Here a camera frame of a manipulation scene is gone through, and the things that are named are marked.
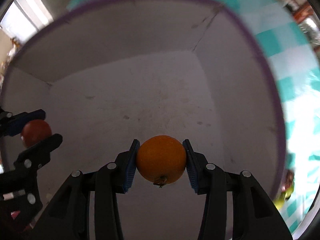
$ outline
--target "red fruit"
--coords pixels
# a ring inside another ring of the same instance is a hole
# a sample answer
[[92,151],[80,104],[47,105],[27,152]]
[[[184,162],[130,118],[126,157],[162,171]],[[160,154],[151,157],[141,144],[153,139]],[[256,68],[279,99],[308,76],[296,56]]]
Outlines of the red fruit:
[[23,141],[23,145],[26,148],[29,148],[36,143],[47,139],[52,135],[50,125],[43,120],[32,120],[28,122],[22,132],[21,139]]

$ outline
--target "purple edge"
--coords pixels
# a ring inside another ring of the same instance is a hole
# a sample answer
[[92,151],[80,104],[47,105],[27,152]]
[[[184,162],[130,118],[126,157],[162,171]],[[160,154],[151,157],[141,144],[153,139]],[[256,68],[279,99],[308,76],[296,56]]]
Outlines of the purple edge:
[[[112,4],[112,3],[117,3],[120,1],[125,1],[125,0],[91,0],[90,2],[82,5],[81,7],[78,7],[74,9],[73,11],[63,15],[59,19],[55,20],[45,28],[43,28],[40,32],[36,33],[31,39],[24,45],[16,54],[16,56],[13,58],[13,62],[19,58],[20,55],[24,53],[28,47],[32,46],[37,40],[42,38],[44,35],[47,33],[53,31],[55,28],[59,27],[60,25],[68,22],[69,20],[73,19],[74,17],[77,17],[79,15],[82,15],[83,13],[93,10],[93,9],[98,9],[101,6],[105,6],[106,4]],[[218,1],[215,0],[189,0],[189,1],[195,1],[198,3],[203,3],[203,4],[214,4],[218,5],[221,4]],[[275,117],[276,117],[276,124],[277,124],[277,141],[278,141],[278,165],[277,165],[277,172],[276,176],[273,182],[273,186],[271,189],[271,192],[269,194],[271,199],[274,199],[276,197],[276,194],[278,192],[279,186],[281,184],[281,181],[283,179],[283,174],[284,174],[284,164],[285,164],[285,155],[286,155],[286,138],[285,138],[285,125],[284,125],[284,119],[283,119],[283,111],[281,107],[281,100],[279,98],[278,90],[276,88],[276,83],[274,81],[272,72],[269,68],[269,64],[264,57],[264,54],[258,45],[257,41],[255,38],[252,36],[252,34],[248,31],[247,27],[245,24],[242,22],[242,20],[239,18],[237,14],[235,14],[231,9],[228,7],[224,6],[223,10],[227,13],[227,15],[237,24],[237,26],[241,29],[244,37],[248,41],[248,43],[251,45],[253,52],[255,54],[255,58],[257,61],[260,63],[262,71],[265,75],[265,81],[267,82],[269,91],[271,93],[272,97],[272,103],[273,107],[275,110]],[[4,85],[1,91],[2,93],[5,91],[6,87],[6,82],[4,81]]]

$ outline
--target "checkered tablecloth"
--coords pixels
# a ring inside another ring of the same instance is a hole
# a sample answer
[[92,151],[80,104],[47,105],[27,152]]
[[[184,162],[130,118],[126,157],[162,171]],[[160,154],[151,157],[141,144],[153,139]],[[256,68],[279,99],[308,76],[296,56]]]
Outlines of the checkered tablecloth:
[[[87,0],[72,0],[72,9]],[[287,168],[295,190],[281,212],[291,233],[315,198],[320,183],[320,71],[291,15],[275,0],[219,0],[231,8],[264,51],[281,98],[287,138]]]

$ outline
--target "tomato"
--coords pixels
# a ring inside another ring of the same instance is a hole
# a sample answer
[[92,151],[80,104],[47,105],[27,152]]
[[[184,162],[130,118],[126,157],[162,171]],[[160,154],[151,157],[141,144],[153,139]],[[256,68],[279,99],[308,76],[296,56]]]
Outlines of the tomato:
[[46,121],[36,119],[28,122],[20,135],[23,145],[29,148],[50,137],[52,132],[50,125]]

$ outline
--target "purple rim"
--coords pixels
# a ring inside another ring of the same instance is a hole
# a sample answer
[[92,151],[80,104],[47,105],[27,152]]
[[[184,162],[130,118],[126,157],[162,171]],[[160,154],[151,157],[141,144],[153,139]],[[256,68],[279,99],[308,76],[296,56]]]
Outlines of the purple rim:
[[[18,51],[17,55],[13,58],[12,62],[14,62],[19,56],[23,55],[23,53],[31,47],[34,43],[36,43],[39,39],[41,39],[43,36],[45,36],[47,33],[55,30],[55,28],[59,27],[60,25],[63,25],[64,23],[68,22],[69,20],[78,17],[82,14],[84,14],[87,11],[98,9],[102,6],[118,3],[126,0],[92,0],[83,6],[74,9],[73,11],[65,14],[64,16],[60,17],[56,21],[52,22],[50,25],[46,26],[44,29],[42,29],[40,32],[36,33],[22,48]],[[215,0],[188,0],[192,2],[207,4],[207,5],[219,5],[221,4],[218,1]],[[226,14],[230,17],[230,19],[236,23],[236,25],[239,27],[239,29],[242,31],[244,37],[252,47],[252,51],[255,55],[256,60],[261,65],[261,69],[265,75],[265,80],[268,85],[269,92],[272,97],[272,103],[275,110],[275,118],[276,118],[276,124],[277,124],[277,144],[278,144],[278,164],[277,164],[277,172],[276,176],[273,182],[273,186],[270,192],[270,198],[274,199],[276,197],[276,194],[278,192],[283,172],[284,172],[284,163],[285,163],[285,154],[286,154],[286,139],[285,139],[285,125],[284,125],[284,119],[283,119],[283,111],[281,107],[281,101],[279,98],[278,90],[276,88],[276,83],[274,81],[272,72],[269,68],[269,64],[264,57],[264,54],[256,42],[255,38],[252,36],[250,31],[247,29],[245,24],[242,22],[242,20],[235,14],[231,9],[227,8],[226,6],[223,6],[223,10],[226,12]],[[8,71],[6,73],[6,76],[10,74],[10,68],[8,68]],[[6,88],[6,78],[4,79],[4,85],[1,91],[0,100],[2,101],[2,94],[5,92]]]

